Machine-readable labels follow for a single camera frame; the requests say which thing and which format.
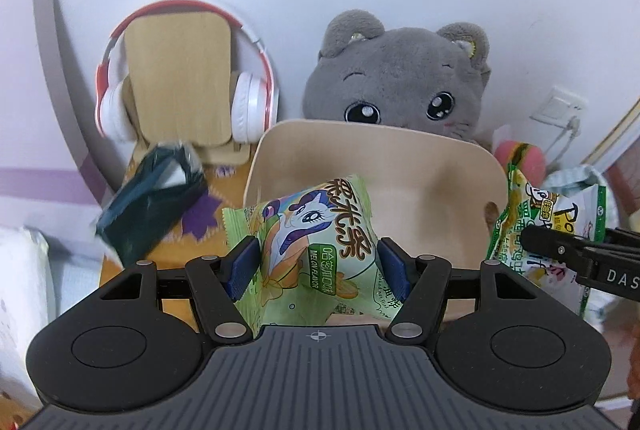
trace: wooden board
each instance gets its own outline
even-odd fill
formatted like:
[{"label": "wooden board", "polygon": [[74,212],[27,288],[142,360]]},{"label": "wooden board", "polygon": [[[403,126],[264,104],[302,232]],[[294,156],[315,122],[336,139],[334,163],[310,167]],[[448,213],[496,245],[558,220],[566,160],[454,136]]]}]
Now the wooden board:
[{"label": "wooden board", "polygon": [[140,17],[125,30],[140,130],[151,144],[231,139],[231,32],[209,12]]},{"label": "wooden board", "polygon": [[[231,95],[233,95],[233,93],[235,92],[237,83],[238,73],[233,72],[231,73],[231,81],[229,85]],[[138,142],[133,150],[132,157],[133,161],[138,164],[140,163],[140,161],[142,161],[142,158],[145,157],[145,154],[148,152],[150,145],[140,131],[140,119],[138,118],[136,101],[133,96],[133,89],[129,76],[124,79],[122,99],[124,100],[124,104],[127,109],[127,115],[129,115],[129,120],[131,120],[131,123],[133,124],[138,137]],[[230,139],[224,145],[220,145],[218,147],[201,147],[199,145],[194,145],[193,148],[195,149],[203,165],[244,165],[244,163],[249,161],[251,152],[250,145],[239,145],[232,139]]]}]

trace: purple leaf pattern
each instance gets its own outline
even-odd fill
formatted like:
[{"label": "purple leaf pattern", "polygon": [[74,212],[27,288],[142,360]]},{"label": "purple leaf pattern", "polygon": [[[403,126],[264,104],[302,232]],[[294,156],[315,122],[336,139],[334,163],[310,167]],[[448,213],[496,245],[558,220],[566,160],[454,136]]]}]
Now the purple leaf pattern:
[{"label": "purple leaf pattern", "polygon": [[233,177],[236,174],[236,169],[233,166],[218,165],[216,167],[216,177]]},{"label": "purple leaf pattern", "polygon": [[200,199],[182,216],[182,235],[190,233],[197,241],[203,240],[209,228],[217,228],[216,211],[222,204],[210,193],[204,193]]}]

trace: electrical cord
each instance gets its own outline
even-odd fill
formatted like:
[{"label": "electrical cord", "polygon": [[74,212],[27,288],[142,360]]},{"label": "electrical cord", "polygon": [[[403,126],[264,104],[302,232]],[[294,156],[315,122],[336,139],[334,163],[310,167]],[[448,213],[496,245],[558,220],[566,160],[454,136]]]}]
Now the electrical cord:
[{"label": "electrical cord", "polygon": [[564,156],[566,154],[566,151],[569,150],[569,147],[571,147],[571,144],[574,142],[574,139],[580,135],[580,118],[578,118],[577,116],[573,116],[569,119],[569,121],[564,126],[564,128],[562,128],[562,132],[558,134],[558,137],[556,137],[556,139],[548,147],[548,149],[545,150],[545,155],[547,155],[549,151],[551,151],[551,149],[553,149],[556,146],[556,143],[558,143],[558,141],[560,141],[564,137],[564,135],[569,132],[571,132],[571,135],[569,136],[569,139],[567,140],[567,142],[564,144],[564,147],[562,147],[562,150],[558,153],[558,155],[556,155],[556,157],[551,161],[551,163],[549,163],[546,166],[547,173],[556,168],[562,156]]}]

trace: crosshair marking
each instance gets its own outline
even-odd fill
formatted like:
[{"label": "crosshair marking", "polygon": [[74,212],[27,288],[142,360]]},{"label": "crosshair marking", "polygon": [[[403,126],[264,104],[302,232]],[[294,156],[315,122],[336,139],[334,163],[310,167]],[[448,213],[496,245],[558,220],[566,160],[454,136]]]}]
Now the crosshair marking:
[{"label": "crosshair marking", "polygon": [[320,340],[324,340],[327,336],[331,336],[330,334],[323,333],[322,331],[316,331],[315,333],[311,333],[307,335],[312,340],[319,342]]}]

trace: red and white headphones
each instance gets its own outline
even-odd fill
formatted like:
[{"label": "red and white headphones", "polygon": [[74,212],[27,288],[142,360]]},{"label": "red and white headphones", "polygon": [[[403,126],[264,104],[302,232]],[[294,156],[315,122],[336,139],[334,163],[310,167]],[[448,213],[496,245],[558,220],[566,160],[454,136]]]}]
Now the red and white headphones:
[{"label": "red and white headphones", "polygon": [[122,100],[122,82],[109,85],[109,62],[113,48],[124,30],[135,19],[170,8],[192,8],[194,11],[212,12],[223,17],[229,26],[239,28],[257,48],[264,66],[265,77],[243,72],[238,77],[236,93],[231,106],[231,133],[238,143],[257,143],[276,122],[278,114],[278,87],[273,67],[260,38],[243,20],[220,6],[198,0],[163,0],[148,4],[124,19],[111,33],[102,61],[95,73],[95,125],[103,137],[118,141],[134,141],[136,133]]}]

